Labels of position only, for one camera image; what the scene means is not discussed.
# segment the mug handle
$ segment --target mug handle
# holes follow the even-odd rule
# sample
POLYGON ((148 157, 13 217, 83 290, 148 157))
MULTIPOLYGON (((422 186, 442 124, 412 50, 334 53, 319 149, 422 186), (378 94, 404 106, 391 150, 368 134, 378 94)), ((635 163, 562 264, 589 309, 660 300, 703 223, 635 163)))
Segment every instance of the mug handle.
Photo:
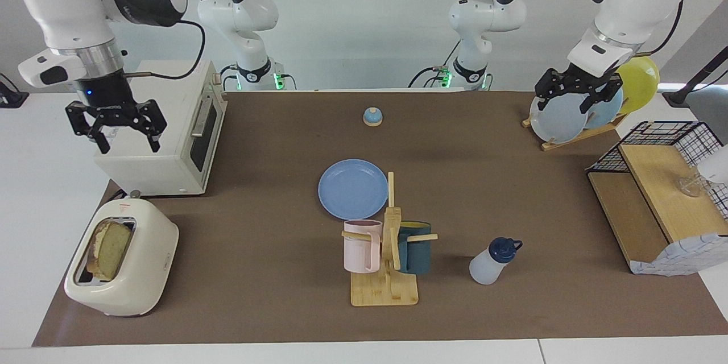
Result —
POLYGON ((379 234, 375 232, 367 232, 369 236, 371 236, 371 246, 369 247, 369 260, 365 262, 364 268, 366 268, 366 271, 369 271, 370 273, 374 273, 374 270, 372 268, 372 265, 374 265, 374 260, 379 260, 379 234))

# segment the navy blue bottle cap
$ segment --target navy blue bottle cap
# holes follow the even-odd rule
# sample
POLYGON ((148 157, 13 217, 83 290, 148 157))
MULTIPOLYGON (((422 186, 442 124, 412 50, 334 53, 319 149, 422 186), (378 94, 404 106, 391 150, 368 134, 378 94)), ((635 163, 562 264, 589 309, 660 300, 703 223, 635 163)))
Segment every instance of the navy blue bottle cap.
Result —
POLYGON ((523 242, 520 240, 498 237, 488 246, 488 251, 496 262, 509 263, 522 246, 523 242))

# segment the white table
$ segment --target white table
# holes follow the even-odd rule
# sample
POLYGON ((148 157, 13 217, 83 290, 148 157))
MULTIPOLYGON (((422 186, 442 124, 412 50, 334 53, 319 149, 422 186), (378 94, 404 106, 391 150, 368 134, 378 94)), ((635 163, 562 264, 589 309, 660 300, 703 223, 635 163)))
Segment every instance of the white table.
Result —
MULTIPOLYGON (((319 344, 187 344, 29 348, 68 261, 106 188, 94 144, 74 136, 63 112, 71 94, 34 94, 0 111, 0 363, 380 361, 571 364, 728 362, 728 336, 319 344)), ((621 135, 646 119, 692 121, 661 97, 632 115, 621 135)), ((700 273, 728 317, 728 263, 700 273)))

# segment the brown table mat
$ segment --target brown table mat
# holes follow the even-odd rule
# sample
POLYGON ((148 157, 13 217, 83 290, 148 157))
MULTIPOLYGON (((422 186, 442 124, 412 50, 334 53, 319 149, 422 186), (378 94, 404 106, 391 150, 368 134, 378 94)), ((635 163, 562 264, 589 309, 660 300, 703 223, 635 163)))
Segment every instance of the brown table mat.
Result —
POLYGON ((106 317, 59 287, 35 346, 728 333, 697 274, 629 273, 584 173, 616 133, 541 152, 531 93, 230 97, 208 192, 153 200, 180 229, 159 304, 106 317), (395 171, 403 217, 440 235, 414 307, 349 305, 342 222, 317 198, 347 158, 395 171), (523 249, 479 286, 468 263, 498 236, 523 249))

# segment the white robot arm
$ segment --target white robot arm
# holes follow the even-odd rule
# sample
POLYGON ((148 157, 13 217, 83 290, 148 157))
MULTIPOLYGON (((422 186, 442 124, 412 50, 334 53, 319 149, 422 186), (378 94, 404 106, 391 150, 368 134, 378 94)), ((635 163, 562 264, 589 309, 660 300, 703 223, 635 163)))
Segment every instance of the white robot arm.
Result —
POLYGON ((202 23, 215 29, 235 49, 237 80, 244 89, 280 87, 276 63, 266 52, 257 31, 270 30, 278 23, 278 9, 272 0, 200 0, 197 13, 202 23))
POLYGON ((71 84, 81 99, 65 108, 73 131, 96 141, 104 154, 110 146, 103 126, 131 126, 157 152, 167 123, 154 100, 134 100, 107 19, 171 26, 184 14, 187 0, 24 1, 48 48, 18 66, 21 76, 36 87, 71 84), (93 125, 84 113, 96 119, 93 125))
POLYGON ((460 34, 460 51, 450 64, 452 86, 480 89, 486 77, 491 42, 487 32, 507 32, 526 21, 523 0, 461 0, 450 8, 450 25, 460 34))
POLYGON ((564 73, 548 69, 536 84, 541 110, 567 93, 588 94, 582 113, 596 102, 611 100, 622 84, 617 68, 637 53, 682 0, 592 1, 601 7, 593 26, 569 53, 569 68, 564 73))

